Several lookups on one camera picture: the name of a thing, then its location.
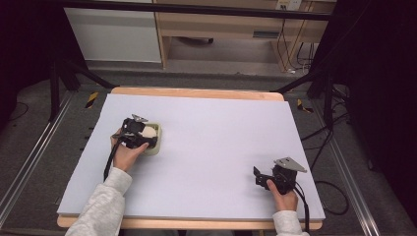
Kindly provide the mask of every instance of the person's left hand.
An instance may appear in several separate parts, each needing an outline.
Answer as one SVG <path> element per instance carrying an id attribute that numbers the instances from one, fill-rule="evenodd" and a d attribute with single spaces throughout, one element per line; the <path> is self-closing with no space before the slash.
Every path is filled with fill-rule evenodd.
<path id="1" fill-rule="evenodd" d="M 114 139 L 113 137 L 111 137 L 110 139 L 111 139 L 111 146 L 112 147 L 115 146 L 117 144 L 117 140 Z M 130 149 L 123 145 L 119 145 L 119 148 L 114 154 L 113 166 L 125 172 L 128 172 L 130 168 L 132 168 L 139 154 L 143 153 L 147 149 L 148 146 L 149 144 L 145 143 L 141 145 L 140 147 Z"/>

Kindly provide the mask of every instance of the wooden table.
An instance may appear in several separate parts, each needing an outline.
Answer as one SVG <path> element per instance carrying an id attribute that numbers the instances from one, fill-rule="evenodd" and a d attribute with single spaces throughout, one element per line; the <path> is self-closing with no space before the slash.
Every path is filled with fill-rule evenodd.
<path id="1" fill-rule="evenodd" d="M 278 100 L 283 101 L 279 93 L 246 91 L 246 90 L 209 90 L 187 88 L 115 88 L 111 93 L 137 94 L 156 96 L 183 96 L 224 99 L 253 99 L 253 100 Z M 77 215 L 59 215 L 58 225 L 70 227 L 76 220 Z M 323 225 L 321 220 L 311 220 L 310 229 L 317 230 Z M 273 230 L 273 221 L 251 220 L 194 220 L 194 219 L 147 219 L 147 218 L 124 218 L 121 228 L 135 229 L 235 229 L 235 230 Z"/>

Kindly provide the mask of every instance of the white board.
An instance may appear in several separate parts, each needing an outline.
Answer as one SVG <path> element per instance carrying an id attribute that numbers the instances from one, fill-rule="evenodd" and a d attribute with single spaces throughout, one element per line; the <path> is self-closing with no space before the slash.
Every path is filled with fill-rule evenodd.
<path id="1" fill-rule="evenodd" d="M 272 195 L 255 184 L 253 167 L 270 175 L 290 156 L 311 219 L 325 214 L 287 102 L 109 94 L 67 186 L 60 214 L 82 211 L 102 182 L 109 137 L 132 114 L 159 123 L 158 155 L 140 157 L 130 174 L 126 216 L 192 219 L 271 219 Z M 302 201 L 298 216 L 304 218 Z"/>

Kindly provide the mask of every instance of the white sleeve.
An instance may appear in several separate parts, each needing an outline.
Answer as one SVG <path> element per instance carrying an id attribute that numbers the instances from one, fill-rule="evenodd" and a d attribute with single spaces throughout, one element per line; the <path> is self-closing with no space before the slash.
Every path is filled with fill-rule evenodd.
<path id="1" fill-rule="evenodd" d="M 103 184 L 97 185 L 77 221 L 66 235 L 118 235 L 132 177 L 113 167 Z"/>
<path id="2" fill-rule="evenodd" d="M 297 212 L 294 210 L 281 210 L 275 213 L 272 217 L 277 236 L 309 235 L 301 230 Z"/>

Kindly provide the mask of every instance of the person's right hand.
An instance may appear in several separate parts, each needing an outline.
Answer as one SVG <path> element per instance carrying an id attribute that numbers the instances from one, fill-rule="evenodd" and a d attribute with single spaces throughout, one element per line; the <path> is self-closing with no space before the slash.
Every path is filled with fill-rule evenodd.
<path id="1" fill-rule="evenodd" d="M 273 198 L 275 199 L 275 208 L 277 211 L 297 210 L 298 197 L 294 191 L 291 190 L 286 195 L 281 195 L 271 180 L 267 180 L 267 184 Z"/>

